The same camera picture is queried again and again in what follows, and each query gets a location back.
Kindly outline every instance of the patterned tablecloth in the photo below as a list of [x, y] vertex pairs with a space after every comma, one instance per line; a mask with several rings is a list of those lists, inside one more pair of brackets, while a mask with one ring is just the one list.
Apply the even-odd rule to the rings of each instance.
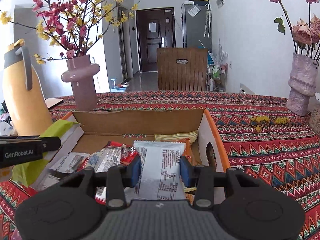
[[[296, 199], [306, 212], [299, 239], [320, 237], [320, 137], [300, 117], [285, 107], [285, 98], [212, 92], [144, 91], [99, 94], [95, 111], [176, 110], [206, 108], [212, 115], [231, 166], [237, 167]], [[72, 96], [51, 110], [57, 120], [75, 111]], [[271, 122], [257, 131], [255, 116]], [[277, 117], [288, 117], [277, 124]], [[12, 181], [0, 183], [0, 225], [3, 237], [11, 239], [14, 210], [28, 190]]]

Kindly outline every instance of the wall vent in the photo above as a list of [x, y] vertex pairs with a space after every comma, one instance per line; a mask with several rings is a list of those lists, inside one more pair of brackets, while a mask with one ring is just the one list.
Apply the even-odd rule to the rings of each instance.
[[247, 88], [244, 84], [240, 84], [240, 91], [239, 91], [240, 94], [243, 94], [243, 95], [255, 95], [255, 93], [253, 93], [249, 88]]

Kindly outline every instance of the refrigerator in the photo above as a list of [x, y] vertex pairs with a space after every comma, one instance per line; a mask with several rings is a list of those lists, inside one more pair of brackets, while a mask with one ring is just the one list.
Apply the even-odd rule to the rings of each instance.
[[211, 52], [211, 28], [208, 38], [208, 26], [206, 30], [206, 35], [204, 37], [204, 28], [206, 22], [206, 6], [199, 6], [200, 11], [195, 15], [191, 16], [188, 11], [190, 11], [194, 5], [182, 4], [182, 32], [183, 32], [183, 47], [184, 48], [202, 48], [202, 42], [204, 47]]

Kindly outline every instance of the purple textured vase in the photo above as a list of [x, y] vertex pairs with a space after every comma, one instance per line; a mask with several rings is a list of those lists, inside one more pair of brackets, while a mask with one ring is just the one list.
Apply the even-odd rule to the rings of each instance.
[[292, 70], [288, 81], [291, 91], [286, 106], [297, 115], [305, 116], [308, 112], [309, 99], [316, 93], [318, 67], [317, 61], [304, 55], [293, 54]]
[[93, 110], [98, 103], [93, 76], [100, 71], [100, 66], [91, 64], [89, 55], [68, 59], [67, 66], [68, 70], [61, 75], [61, 79], [71, 82], [77, 109]]

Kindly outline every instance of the gray handle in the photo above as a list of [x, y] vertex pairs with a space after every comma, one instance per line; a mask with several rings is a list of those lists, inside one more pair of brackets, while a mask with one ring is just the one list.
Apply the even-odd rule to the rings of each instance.
[[30, 91], [32, 89], [32, 70], [29, 50], [26, 46], [22, 46], [15, 52], [16, 55], [22, 54], [24, 70], [26, 73], [26, 89]]

